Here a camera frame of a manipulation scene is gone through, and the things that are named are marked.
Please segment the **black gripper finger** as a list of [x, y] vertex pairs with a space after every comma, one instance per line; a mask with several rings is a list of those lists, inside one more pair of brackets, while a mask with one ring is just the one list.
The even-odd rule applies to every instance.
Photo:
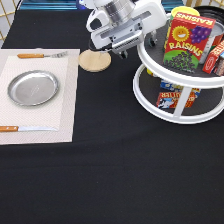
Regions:
[[119, 56], [120, 56], [121, 59], [127, 59], [128, 58], [128, 52], [126, 50], [121, 51], [119, 53]]

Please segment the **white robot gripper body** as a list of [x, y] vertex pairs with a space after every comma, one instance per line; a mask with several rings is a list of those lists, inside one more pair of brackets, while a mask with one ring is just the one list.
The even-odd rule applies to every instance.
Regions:
[[146, 34], [166, 24], [163, 7], [96, 7], [86, 28], [98, 51], [122, 54], [144, 41]]

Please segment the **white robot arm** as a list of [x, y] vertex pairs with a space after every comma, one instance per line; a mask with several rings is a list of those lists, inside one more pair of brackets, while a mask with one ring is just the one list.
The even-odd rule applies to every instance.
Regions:
[[148, 33], [166, 24], [161, 0], [80, 0], [92, 9], [86, 28], [91, 33], [93, 51], [112, 51], [121, 58], [141, 44]]

